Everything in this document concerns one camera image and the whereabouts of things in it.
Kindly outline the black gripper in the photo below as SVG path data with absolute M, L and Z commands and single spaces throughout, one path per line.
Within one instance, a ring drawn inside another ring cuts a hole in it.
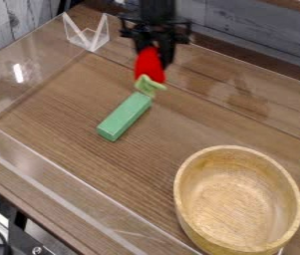
M 190 21 L 177 15 L 175 0 L 139 0 L 139 8 L 121 13 L 121 35 L 134 40 L 139 53 L 158 42 L 158 55 L 162 68 L 173 62 L 174 44 L 187 44 Z

